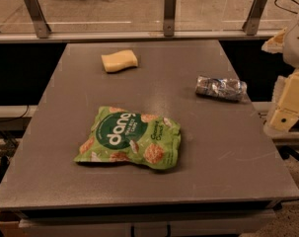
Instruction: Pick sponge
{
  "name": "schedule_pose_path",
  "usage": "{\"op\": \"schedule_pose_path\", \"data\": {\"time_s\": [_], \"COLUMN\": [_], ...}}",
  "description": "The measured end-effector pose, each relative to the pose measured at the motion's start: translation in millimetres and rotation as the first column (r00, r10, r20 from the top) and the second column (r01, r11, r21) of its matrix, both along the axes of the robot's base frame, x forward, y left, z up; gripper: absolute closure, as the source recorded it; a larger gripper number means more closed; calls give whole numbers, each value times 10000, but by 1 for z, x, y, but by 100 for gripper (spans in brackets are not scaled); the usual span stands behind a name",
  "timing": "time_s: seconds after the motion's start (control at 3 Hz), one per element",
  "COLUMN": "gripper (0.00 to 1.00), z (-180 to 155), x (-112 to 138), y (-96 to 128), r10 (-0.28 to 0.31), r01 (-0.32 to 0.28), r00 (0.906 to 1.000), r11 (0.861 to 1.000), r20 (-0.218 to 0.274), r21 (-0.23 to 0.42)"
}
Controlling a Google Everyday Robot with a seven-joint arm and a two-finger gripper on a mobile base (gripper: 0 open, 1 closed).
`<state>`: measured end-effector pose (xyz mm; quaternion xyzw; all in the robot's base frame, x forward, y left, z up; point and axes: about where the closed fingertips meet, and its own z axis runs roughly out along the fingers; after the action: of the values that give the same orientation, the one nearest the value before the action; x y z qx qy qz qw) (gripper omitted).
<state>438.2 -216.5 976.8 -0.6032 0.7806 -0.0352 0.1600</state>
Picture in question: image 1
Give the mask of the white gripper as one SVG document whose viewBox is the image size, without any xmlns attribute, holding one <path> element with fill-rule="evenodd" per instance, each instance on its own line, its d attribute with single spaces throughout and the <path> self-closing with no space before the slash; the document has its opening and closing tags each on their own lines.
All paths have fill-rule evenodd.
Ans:
<svg viewBox="0 0 299 237">
<path fill-rule="evenodd" d="M 283 52 L 283 60 L 299 68 L 299 12 L 288 25 L 262 45 L 262 51 Z M 278 76 L 265 126 L 279 132 L 289 131 L 299 120 L 299 69 L 288 77 Z"/>
</svg>

